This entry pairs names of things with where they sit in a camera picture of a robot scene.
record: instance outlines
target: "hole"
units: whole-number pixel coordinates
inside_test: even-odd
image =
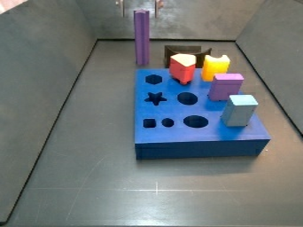
[[[148,98],[144,99],[145,102],[152,102],[154,106],[158,105],[160,102],[167,101],[167,98],[161,96],[161,92],[150,93],[148,92]]]
[[[169,128],[173,125],[173,120],[171,118],[165,118],[161,120],[161,125]]]
[[[142,120],[142,127],[144,128],[154,128],[156,127],[156,120],[154,119],[144,119]]]
[[[145,77],[145,82],[156,85],[157,83],[161,82],[161,77],[156,74],[150,74]]]
[[[192,128],[203,128],[208,124],[208,120],[197,115],[192,115],[184,118],[183,123]]]
[[[177,101],[184,105],[193,105],[197,102],[197,97],[191,92],[183,92],[177,95]]]

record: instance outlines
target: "toy block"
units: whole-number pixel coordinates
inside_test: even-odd
[[[172,79],[168,69],[136,71],[136,159],[260,154],[269,141],[261,121],[253,113],[248,127],[224,125],[220,116],[225,101],[207,98],[211,83],[201,80],[200,73],[201,69],[195,69],[191,83],[183,86]]]
[[[171,65],[171,56],[183,53],[195,55],[195,67],[201,68],[204,66],[204,56],[211,55],[212,48],[201,51],[201,46],[177,46],[177,45],[165,45],[164,46],[164,67]]]
[[[149,63],[149,11],[133,11],[134,51],[137,65]]]
[[[193,78],[195,61],[195,55],[191,54],[179,53],[171,56],[169,73],[180,84],[187,84]]]
[[[204,68],[201,71],[201,78],[205,82],[213,80],[213,74],[224,74],[229,67],[229,58],[223,55],[221,58],[213,58],[209,55],[204,56]]]
[[[243,127],[249,123],[257,102],[251,95],[231,95],[223,112],[223,122],[228,127]]]
[[[208,98],[212,101],[228,100],[229,95],[237,95],[243,80],[240,74],[213,74]]]

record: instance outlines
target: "oval hole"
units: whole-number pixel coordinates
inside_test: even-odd
[[[203,128],[208,124],[208,120],[197,115],[184,118],[183,123],[191,128]]]

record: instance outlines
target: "purple block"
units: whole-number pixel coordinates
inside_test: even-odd
[[[240,74],[215,74],[208,98],[212,101],[228,100],[229,95],[237,95],[243,80]]]
[[[149,62],[149,11],[133,11],[134,49],[137,65]]]

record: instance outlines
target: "blue shape sorter board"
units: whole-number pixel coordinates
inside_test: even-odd
[[[221,121],[225,101],[207,97],[211,83],[195,69],[193,80],[181,85],[168,69],[136,71],[136,159],[256,156],[269,135],[256,114],[245,127]]]

